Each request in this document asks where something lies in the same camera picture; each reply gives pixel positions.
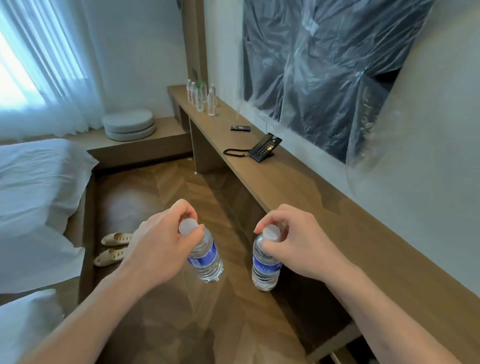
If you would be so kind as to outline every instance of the person's right arm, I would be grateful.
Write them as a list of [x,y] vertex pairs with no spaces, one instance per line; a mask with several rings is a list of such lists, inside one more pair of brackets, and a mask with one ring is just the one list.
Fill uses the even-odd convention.
[[332,243],[312,214],[289,205],[269,212],[256,226],[283,223],[283,241],[262,249],[288,268],[321,280],[347,306],[381,364],[459,364],[420,324],[387,297]]

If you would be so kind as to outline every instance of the floor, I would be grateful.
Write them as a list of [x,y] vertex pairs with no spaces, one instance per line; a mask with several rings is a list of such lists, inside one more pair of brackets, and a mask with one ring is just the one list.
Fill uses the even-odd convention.
[[[222,278],[203,283],[186,263],[126,315],[98,363],[306,363],[272,295],[252,284],[251,242],[221,196],[194,173],[191,158],[99,178],[97,241],[111,232],[133,232],[180,198],[193,205],[211,231],[224,262]],[[100,244],[96,248],[100,253]],[[115,268],[97,269],[96,282]]]

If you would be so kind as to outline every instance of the person's left hand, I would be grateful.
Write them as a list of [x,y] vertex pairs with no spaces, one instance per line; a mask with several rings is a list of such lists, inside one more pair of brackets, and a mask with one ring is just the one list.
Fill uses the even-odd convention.
[[133,233],[119,271],[135,277],[135,285],[145,292],[175,276],[193,248],[204,238],[204,225],[188,236],[179,233],[184,218],[197,220],[197,213],[185,200],[153,215]]

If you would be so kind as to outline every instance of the bottle cap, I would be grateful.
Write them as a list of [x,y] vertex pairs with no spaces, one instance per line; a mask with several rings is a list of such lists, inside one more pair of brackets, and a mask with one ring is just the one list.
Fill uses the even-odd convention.
[[187,236],[190,232],[198,226],[198,222],[194,218],[186,218],[182,220],[179,225],[179,232],[182,236]]
[[280,241],[281,231],[278,228],[278,226],[276,226],[276,225],[265,226],[262,234],[268,240],[272,240],[272,241],[277,242],[277,243]]

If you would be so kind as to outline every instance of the beige slipper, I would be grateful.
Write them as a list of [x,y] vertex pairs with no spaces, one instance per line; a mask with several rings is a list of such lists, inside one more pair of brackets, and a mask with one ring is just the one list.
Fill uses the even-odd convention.
[[125,252],[127,248],[123,249],[108,249],[96,257],[93,261],[93,264],[96,267],[106,267],[110,264],[121,262],[125,257]]
[[124,232],[114,232],[108,234],[102,239],[102,244],[105,246],[125,245],[132,240],[133,234],[127,234]]

